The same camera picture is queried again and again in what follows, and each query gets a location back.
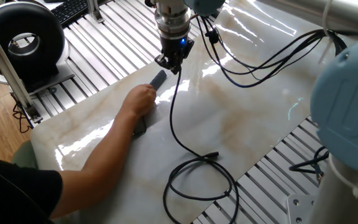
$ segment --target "keyboard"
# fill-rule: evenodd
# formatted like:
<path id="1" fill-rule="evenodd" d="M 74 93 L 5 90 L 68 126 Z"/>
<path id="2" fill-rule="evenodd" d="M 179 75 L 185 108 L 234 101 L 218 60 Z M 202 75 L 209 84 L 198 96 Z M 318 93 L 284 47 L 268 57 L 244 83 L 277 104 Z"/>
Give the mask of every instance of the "keyboard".
<path id="1" fill-rule="evenodd" d="M 51 12 L 59 20 L 62 26 L 66 26 L 85 14 L 88 10 L 86 0 L 67 0 Z"/>

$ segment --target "marble slab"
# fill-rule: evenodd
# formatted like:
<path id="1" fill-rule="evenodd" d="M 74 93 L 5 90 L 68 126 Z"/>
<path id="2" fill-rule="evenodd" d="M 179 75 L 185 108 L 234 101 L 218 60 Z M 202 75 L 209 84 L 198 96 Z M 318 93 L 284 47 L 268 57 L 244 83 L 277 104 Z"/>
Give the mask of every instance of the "marble slab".
<path id="1" fill-rule="evenodd" d="M 251 65 L 261 64 L 299 35 L 319 29 L 251 0 L 231 1 L 216 23 L 230 51 Z M 173 125 L 181 141 L 198 154 L 219 151 L 219 163 L 238 179 L 309 115 L 313 83 L 334 50 L 318 65 L 324 40 L 267 82 L 242 89 L 232 85 L 211 61 L 201 37 L 195 42 L 183 62 Z M 221 47 L 218 52 L 227 68 L 244 71 Z M 151 63 L 38 125 L 31 140 L 40 168 L 80 170 L 111 127 L 129 90 L 149 83 L 160 70 Z M 262 77 L 269 71 L 255 75 Z M 171 223 L 163 209 L 163 190 L 172 169 L 193 156 L 170 132 L 168 115 L 177 76 L 167 73 L 155 109 L 147 116 L 148 130 L 132 141 L 117 187 L 101 203 L 80 211 L 80 223 Z M 250 75 L 232 77 L 239 83 L 255 82 Z M 224 178 L 208 166 L 184 172 L 174 186 L 199 197 L 219 195 L 228 188 Z M 171 193 L 168 207 L 182 223 L 190 223 L 212 203 Z"/>

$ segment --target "cable connector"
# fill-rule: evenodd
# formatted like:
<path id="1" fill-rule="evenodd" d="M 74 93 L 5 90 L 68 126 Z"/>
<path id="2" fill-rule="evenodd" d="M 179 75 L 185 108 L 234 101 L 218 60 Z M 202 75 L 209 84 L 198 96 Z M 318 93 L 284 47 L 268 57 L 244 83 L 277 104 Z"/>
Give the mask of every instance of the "cable connector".
<path id="1" fill-rule="evenodd" d="M 318 181 L 318 184 L 321 183 L 323 177 L 324 177 L 324 172 L 323 171 L 321 171 L 321 173 L 319 173 L 319 174 L 316 174 L 316 179 Z"/>
<path id="2" fill-rule="evenodd" d="M 203 157 L 207 159 L 207 158 L 214 158 L 214 157 L 218 157 L 218 156 L 219 156 L 219 152 L 211 152 Z"/>
<path id="3" fill-rule="evenodd" d="M 216 28 L 205 33 L 205 36 L 209 38 L 209 41 L 211 42 L 211 44 L 216 44 L 219 42 L 219 34 L 218 34 L 218 30 Z"/>

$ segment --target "robotic arm end effector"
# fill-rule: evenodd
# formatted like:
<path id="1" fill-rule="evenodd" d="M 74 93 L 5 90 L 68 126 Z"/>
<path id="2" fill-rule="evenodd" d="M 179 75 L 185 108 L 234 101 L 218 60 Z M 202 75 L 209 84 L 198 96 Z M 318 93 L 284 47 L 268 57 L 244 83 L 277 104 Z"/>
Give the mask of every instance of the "robotic arm end effector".
<path id="1" fill-rule="evenodd" d="M 194 45 L 194 41 L 188 38 L 191 9 L 198 15 L 208 16 L 223 3 L 224 0 L 146 0 L 146 5 L 157 8 L 155 20 L 162 54 L 155 61 L 174 74 L 178 73 L 183 59 L 187 58 Z"/>

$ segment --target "black wire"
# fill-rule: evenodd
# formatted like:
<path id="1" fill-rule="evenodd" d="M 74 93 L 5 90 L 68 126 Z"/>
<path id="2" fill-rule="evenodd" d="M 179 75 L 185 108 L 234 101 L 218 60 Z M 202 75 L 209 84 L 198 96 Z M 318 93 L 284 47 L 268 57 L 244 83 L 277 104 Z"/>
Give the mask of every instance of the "black wire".
<path id="1" fill-rule="evenodd" d="M 318 162 L 320 161 L 323 161 L 325 159 L 327 159 L 329 157 L 329 152 L 325 152 L 324 155 L 318 157 L 318 154 L 323 150 L 325 149 L 324 146 L 320 147 L 316 153 L 314 154 L 314 158 L 312 160 L 309 160 L 309 161 L 306 161 L 306 162 L 301 162 L 299 164 L 295 164 L 294 166 L 290 166 L 289 170 L 290 171 L 295 171 L 295 172 L 307 172 L 309 174 L 319 174 L 320 169 L 319 169 L 319 166 L 318 166 Z M 308 169 L 301 169 L 300 167 L 304 167 L 304 166 L 307 166 L 307 165 L 311 165 L 314 170 L 308 170 Z"/>
<path id="2" fill-rule="evenodd" d="M 304 55 L 302 55 L 302 57 L 296 59 L 295 61 L 289 63 L 288 65 L 285 65 L 285 66 L 282 67 L 279 71 L 277 71 L 276 74 L 272 75 L 272 77 L 275 76 L 275 75 L 277 75 L 278 73 L 280 73 L 284 68 L 287 68 L 288 66 L 294 64 L 295 62 L 301 60 L 303 57 L 305 57 L 306 55 L 308 55 L 315 47 L 317 47 L 318 44 L 320 44 L 321 40 L 322 40 L 322 39 L 319 39 L 318 42 L 317 42 L 309 51 L 307 51 Z"/>
<path id="3" fill-rule="evenodd" d="M 212 23 L 210 23 L 210 18 L 208 17 L 201 17 L 201 19 L 203 20 L 204 22 L 204 26 L 205 28 L 208 30 L 208 26 L 206 23 L 209 24 L 210 27 L 213 27 Z M 281 49 L 279 52 L 277 52 L 275 55 L 273 55 L 270 59 L 268 59 L 266 62 L 264 62 L 262 65 L 258 66 L 258 67 L 254 67 L 254 66 L 251 66 L 251 65 L 248 65 L 244 62 L 241 62 L 240 60 L 238 60 L 237 58 L 235 58 L 235 56 L 233 56 L 232 53 L 230 53 L 230 51 L 228 51 L 228 49 L 224 46 L 224 43 L 223 43 L 223 40 L 222 40 L 222 37 L 220 36 L 220 33 L 217 29 L 214 30 L 218 36 L 219 36 L 219 43 L 222 45 L 222 48 L 239 64 L 245 66 L 249 71 L 248 72 L 233 72 L 233 71 L 230 71 L 226 68 L 224 68 L 222 65 L 220 65 L 220 63 L 217 62 L 217 60 L 215 60 L 211 53 L 209 52 L 209 49 L 207 48 L 206 46 L 206 42 L 205 42 L 205 39 L 204 39 L 204 36 L 203 36 L 203 42 L 204 42 L 204 45 L 206 47 L 206 50 L 210 56 L 210 58 L 216 63 L 218 64 L 220 67 L 221 67 L 221 70 L 223 72 L 229 72 L 229 73 L 232 73 L 232 74 L 235 74 L 235 75 L 246 75 L 246 74 L 251 74 L 255 79 L 261 81 L 261 79 L 258 79 L 255 77 L 255 75 L 253 74 L 254 71 L 256 70 L 259 70 L 259 69 L 265 69 L 265 68 L 270 68 L 272 66 L 275 66 L 275 65 L 278 65 L 279 67 L 279 71 L 283 70 L 284 68 L 281 68 L 282 66 L 284 66 L 284 63 L 283 62 L 287 62 L 291 57 L 293 57 L 296 53 L 300 52 L 301 50 L 303 50 L 304 48 L 306 48 L 307 46 L 309 46 L 310 44 L 312 44 L 313 42 L 315 41 L 319 41 L 326 36 L 326 34 L 324 33 L 323 30 L 313 30 L 311 32 L 308 32 L 308 33 L 305 33 L 301 36 L 299 36 L 298 38 L 296 38 L 294 41 L 292 41 L 291 43 L 289 43 L 287 46 L 285 46 L 283 49 Z M 312 35 L 310 38 L 306 39 L 304 42 L 302 42 L 290 55 L 284 57 L 283 59 L 277 61 L 277 62 L 274 62 L 274 63 L 271 63 L 270 65 L 266 65 L 267 63 L 269 63 L 269 61 L 271 61 L 273 58 L 275 58 L 276 56 L 278 56 L 280 53 L 282 53 L 284 50 L 286 50 L 287 48 L 289 48 L 291 45 L 293 45 L 295 42 L 299 41 L 300 39 L 304 38 L 304 37 L 307 37 L 308 35 Z M 331 38 L 333 38 L 334 40 L 334 44 L 335 44 L 335 48 L 336 48 L 336 55 L 339 54 L 340 52 L 342 52 L 345 48 L 346 48 L 346 44 L 343 42 L 343 40 L 341 38 L 339 38 L 337 35 L 335 35 L 334 32 L 330 31 L 329 30 L 329 35 Z M 273 77 L 274 75 L 276 75 L 277 73 L 275 74 L 272 74 L 272 73 L 269 73 L 267 76 L 268 78 L 271 78 Z"/>
<path id="4" fill-rule="evenodd" d="M 208 29 L 208 26 L 206 25 L 205 19 L 204 19 L 203 17 L 202 17 L 201 19 L 203 20 L 204 26 L 206 26 L 206 29 Z M 198 23 L 199 26 L 201 26 L 200 20 L 198 19 L 198 17 L 197 17 L 197 23 Z M 301 45 L 299 45 L 289 56 L 286 56 L 285 58 L 283 58 L 283 59 L 281 59 L 281 60 L 279 60 L 279 61 L 277 61 L 277 62 L 274 62 L 274 63 L 271 64 L 271 65 L 266 65 L 267 63 L 269 63 L 269 61 L 273 60 L 276 56 L 278 56 L 278 55 L 279 55 L 280 53 L 282 53 L 284 50 L 286 50 L 287 48 L 289 48 L 289 47 L 290 47 L 291 45 L 293 45 L 295 42 L 297 42 L 297 41 L 299 41 L 300 39 L 302 39 L 302 38 L 304 38 L 304 37 L 307 37 L 308 35 L 311 35 L 311 34 L 312 34 L 312 36 L 309 37 L 309 38 L 307 38 L 307 39 L 306 39 Z M 211 44 L 212 49 L 213 49 L 214 54 L 215 54 L 215 57 L 216 57 L 216 60 L 214 59 L 214 57 L 212 57 L 211 52 L 209 51 L 209 49 L 208 49 L 208 47 L 207 47 L 207 44 L 206 44 L 204 35 L 201 35 L 201 36 L 202 36 L 202 38 L 203 38 L 204 46 L 205 46 L 205 48 L 206 48 L 206 50 L 207 50 L 207 53 L 208 53 L 209 57 L 211 58 L 211 60 L 212 60 L 213 62 L 215 62 L 217 65 L 219 65 L 219 66 L 221 67 L 221 70 L 222 70 L 223 74 L 226 76 L 226 78 L 227 78 L 230 82 L 232 82 L 233 84 L 235 84 L 235 85 L 238 86 L 238 87 L 241 87 L 241 88 L 249 88 L 249 87 L 252 87 L 252 86 L 256 86 L 256 85 L 258 85 L 258 84 L 261 84 L 262 82 L 266 81 L 266 79 L 268 79 L 268 78 L 270 78 L 272 75 L 274 75 L 274 73 L 275 73 L 278 69 L 280 69 L 287 61 L 289 61 L 289 59 L 290 59 L 292 56 L 294 56 L 294 55 L 295 55 L 296 53 L 298 53 L 299 51 L 303 50 L 305 47 L 309 46 L 311 43 L 313 43 L 313 42 L 319 40 L 319 39 L 318 39 L 318 36 L 319 36 L 319 35 L 325 35 L 324 32 L 323 32 L 323 30 L 314 30 L 314 31 L 311 31 L 311 32 L 308 32 L 308 33 L 306 33 L 306 34 L 303 34 L 303 35 L 299 36 L 298 38 L 296 38 L 295 40 L 293 40 L 291 43 L 289 43 L 287 46 L 285 46 L 283 49 L 281 49 L 279 52 L 277 52 L 277 53 L 276 53 L 275 55 L 273 55 L 270 59 L 268 59 L 266 62 L 264 62 L 262 65 L 260 65 L 260 66 L 258 66 L 258 67 L 252 67 L 252 66 L 247 65 L 247 64 L 245 64 L 245 63 L 239 61 L 238 59 L 236 59 L 236 58 L 228 51 L 228 49 L 225 48 L 223 42 L 221 41 L 221 37 L 220 37 L 219 39 L 220 39 L 220 41 L 221 41 L 221 45 L 223 46 L 223 48 L 225 49 L 225 51 L 226 51 L 235 61 L 237 61 L 237 62 L 240 63 L 241 65 L 247 67 L 248 69 L 249 69 L 249 68 L 254 68 L 252 71 L 244 72 L 244 73 L 237 73 L 237 72 L 233 72 L 233 71 L 230 71 L 230 70 L 224 68 L 224 67 L 221 65 L 221 63 L 220 63 L 220 58 L 219 58 L 219 56 L 218 56 L 218 53 L 216 52 L 216 49 L 215 49 L 214 45 Z M 238 83 L 236 83 L 233 79 L 231 79 L 231 78 L 228 76 L 228 74 L 226 73 L 226 72 L 229 72 L 229 73 L 233 73 L 233 74 L 236 74 L 236 75 L 245 75 L 245 74 L 252 73 L 253 71 L 256 71 L 256 70 L 258 70 L 258 69 L 263 69 L 263 68 L 272 67 L 272 66 L 274 66 L 274 65 L 276 65 L 276 64 L 278 64 L 278 63 L 279 63 L 280 65 L 279 65 L 278 67 L 276 67 L 272 72 L 270 72 L 267 76 L 265 76 L 263 79 L 257 79 L 257 78 L 254 76 L 254 78 L 256 78 L 258 81 L 255 82 L 255 83 L 253 83 L 253 84 L 250 84 L 250 85 L 241 85 L 241 84 L 238 84 Z"/>
<path id="5" fill-rule="evenodd" d="M 176 140 L 176 142 L 184 149 L 186 149 L 188 152 L 192 153 L 193 155 L 195 155 L 196 157 L 194 159 L 191 159 L 189 161 L 186 161 L 182 164 L 180 164 L 179 166 L 177 166 L 176 168 L 174 168 L 171 172 L 171 174 L 169 175 L 169 179 L 167 182 L 167 185 L 165 186 L 165 190 L 163 193 L 163 206 L 165 209 L 165 212 L 167 213 L 167 215 L 169 216 L 169 218 L 176 224 L 179 224 L 180 222 L 178 220 L 176 220 L 172 214 L 169 212 L 169 209 L 167 207 L 167 193 L 168 193 L 168 189 L 173 190 L 176 194 L 187 198 L 187 199 L 192 199 L 192 200 L 200 200 L 200 201 L 213 201 L 213 200 L 218 200 L 224 197 L 227 197 L 230 192 L 234 189 L 235 193 L 236 193 L 236 207 L 235 207 L 235 211 L 234 214 L 229 222 L 229 224 L 232 224 L 235 222 L 236 217 L 237 217 L 237 213 L 238 213 L 238 208 L 239 208 L 239 191 L 236 185 L 236 181 L 234 180 L 233 176 L 229 173 L 229 171 L 227 171 L 227 169 L 225 169 L 221 164 L 217 163 L 214 159 L 217 158 L 219 156 L 219 152 L 212 152 L 209 153 L 207 155 L 201 156 L 198 153 L 194 152 L 193 150 L 191 150 L 189 147 L 185 146 L 177 137 L 177 135 L 175 134 L 175 131 L 173 129 L 173 108 L 175 105 L 175 100 L 178 94 L 178 87 L 180 84 L 180 80 L 181 80 L 181 68 L 179 69 L 179 74 L 178 74 L 178 81 L 177 81 L 177 85 L 175 87 L 175 92 L 173 94 L 172 97 L 172 103 L 171 103 L 171 108 L 170 108 L 170 114 L 169 114 L 169 123 L 170 123 L 170 129 L 172 132 L 172 136 L 173 138 Z M 187 165 L 194 163 L 194 162 L 205 162 L 209 165 L 211 165 L 212 167 L 214 167 L 219 173 L 221 173 L 224 178 L 226 178 L 227 182 L 229 183 L 229 189 L 226 190 L 222 195 L 220 196 L 216 196 L 216 197 L 209 197 L 209 198 L 202 198 L 202 197 L 194 197 L 194 196 L 190 196 L 190 195 L 186 195 L 183 194 L 181 192 L 179 192 L 176 188 L 173 187 L 172 182 L 175 180 L 175 178 L 177 178 L 180 175 L 180 171 L 185 168 Z"/>
<path id="6" fill-rule="evenodd" d="M 13 107 L 12 116 L 19 120 L 19 131 L 20 131 L 20 133 L 24 134 L 24 133 L 28 132 L 30 129 L 32 129 L 33 127 L 30 125 L 27 125 L 27 129 L 25 131 L 22 130 L 22 119 L 26 119 L 29 124 L 30 124 L 30 121 L 27 118 L 27 116 L 23 113 L 24 110 L 23 109 L 21 110 L 20 102 L 18 102 L 16 99 L 15 99 L 15 102 L 16 102 L 16 104 Z"/>
<path id="7" fill-rule="evenodd" d="M 208 30 L 208 25 L 207 25 L 207 22 L 208 24 L 211 26 L 212 24 L 205 18 L 201 17 L 203 23 L 204 23 L 204 26 L 205 28 Z M 198 19 L 197 17 L 197 23 L 199 26 L 201 26 L 200 24 L 200 20 Z M 210 32 L 216 32 L 218 37 L 219 37 L 219 42 L 220 44 L 222 45 L 222 47 L 225 49 L 225 51 L 238 63 L 240 63 L 241 65 L 245 66 L 247 69 L 250 69 L 250 68 L 253 68 L 253 70 L 249 71 L 249 72 L 244 72 L 244 73 L 238 73 L 238 72 L 233 72 L 233 71 L 230 71 L 226 68 L 224 68 L 222 65 L 221 65 L 221 62 L 220 62 L 220 58 L 219 58 L 219 55 L 216 51 L 216 48 L 214 46 L 214 42 L 212 41 L 211 39 L 211 36 L 212 34 Z M 335 44 L 335 47 L 336 47 L 336 53 L 338 54 L 339 52 L 341 52 L 344 47 L 346 47 L 346 45 L 344 44 L 344 42 L 338 37 L 335 35 L 335 33 L 329 31 L 329 34 L 330 36 L 332 37 L 332 39 L 334 40 L 334 44 Z M 292 51 L 292 53 L 286 57 L 284 57 L 283 59 L 277 61 L 277 62 L 274 62 L 270 65 L 266 65 L 267 63 L 269 63 L 269 61 L 271 61 L 273 58 L 275 58 L 276 56 L 278 56 L 280 53 L 282 53 L 284 50 L 286 50 L 287 48 L 289 48 L 289 46 L 293 45 L 295 42 L 299 41 L 300 39 L 304 38 L 304 37 L 307 37 L 308 35 L 310 35 L 306 40 L 304 40 L 299 46 L 297 46 L 295 48 L 295 50 Z M 253 86 L 256 86 L 256 85 L 259 85 L 261 83 L 263 83 L 264 81 L 266 81 L 267 79 L 275 76 L 278 72 L 280 72 L 281 70 L 283 70 L 284 68 L 288 67 L 289 65 L 292 65 L 294 64 L 295 62 L 299 61 L 300 59 L 302 59 L 304 56 L 306 56 L 307 54 L 309 54 L 311 52 L 311 50 L 309 50 L 304 56 L 300 57 L 298 60 L 295 60 L 294 62 L 284 66 L 295 54 L 297 54 L 298 52 L 300 52 L 301 50 L 305 49 L 307 46 L 311 45 L 313 42 L 316 42 L 318 41 L 318 43 L 321 41 L 321 39 L 326 36 L 324 31 L 323 30 L 314 30 L 314 31 L 311 31 L 309 33 L 306 33 L 306 34 L 303 34 L 301 36 L 299 36 L 298 38 L 296 38 L 295 40 L 293 40 L 291 43 L 289 43 L 287 46 L 285 46 L 283 49 L 281 49 L 280 51 L 278 51 L 275 55 L 273 55 L 270 59 L 268 59 L 266 62 L 264 62 L 262 65 L 258 66 L 258 67 L 253 67 L 253 66 L 250 66 L 244 62 L 241 62 L 240 60 L 236 59 L 224 46 L 223 44 L 223 41 L 222 41 L 222 38 L 219 34 L 219 31 L 217 29 L 214 29 L 213 31 L 209 31 L 209 40 L 211 42 L 211 47 L 213 49 L 213 52 L 214 52 L 214 55 L 216 57 L 216 60 L 212 57 L 211 55 L 211 52 L 209 51 L 207 45 L 206 45 L 206 41 L 205 41 L 205 38 L 204 38 L 204 35 L 202 35 L 203 37 L 203 42 L 204 42 L 204 45 L 206 47 L 206 50 L 210 56 L 210 58 L 217 64 L 220 66 L 223 74 L 225 75 L 225 77 L 232 83 L 234 84 L 235 86 L 238 86 L 238 87 L 241 87 L 241 88 L 250 88 L 250 87 L 253 87 Z M 268 75 L 264 76 L 262 79 L 258 79 L 254 76 L 254 74 L 252 72 L 258 70 L 258 69 L 261 69 L 261 68 L 268 68 L 268 67 L 272 67 L 274 65 L 277 65 Z M 248 73 L 251 73 L 252 76 L 254 76 L 254 78 L 256 80 L 258 80 L 257 82 L 253 83 L 253 84 L 249 84 L 249 85 L 241 85 L 237 82 L 235 82 L 226 72 L 229 72 L 229 73 L 232 73 L 232 74 L 236 74 L 236 75 L 245 75 L 245 74 L 248 74 Z"/>
<path id="8" fill-rule="evenodd" d="M 31 121 L 30 121 L 30 119 L 29 119 L 27 113 L 24 113 L 24 117 L 25 117 L 25 119 L 27 120 L 27 123 L 30 125 L 30 128 L 31 128 L 31 129 L 34 129 L 34 126 L 32 125 L 32 123 L 31 123 Z"/>
<path id="9" fill-rule="evenodd" d="M 27 195 L 22 189 L 20 189 L 18 186 L 13 184 L 10 180 L 6 179 L 2 174 L 0 174 L 0 178 L 5 180 L 8 184 L 13 186 L 15 189 L 17 189 L 22 195 L 24 195 L 29 201 L 34 205 L 34 207 L 39 211 L 44 221 L 48 224 L 53 224 L 53 221 L 49 219 L 49 217 L 44 213 L 44 211 L 37 205 L 37 203 L 29 196 Z"/>

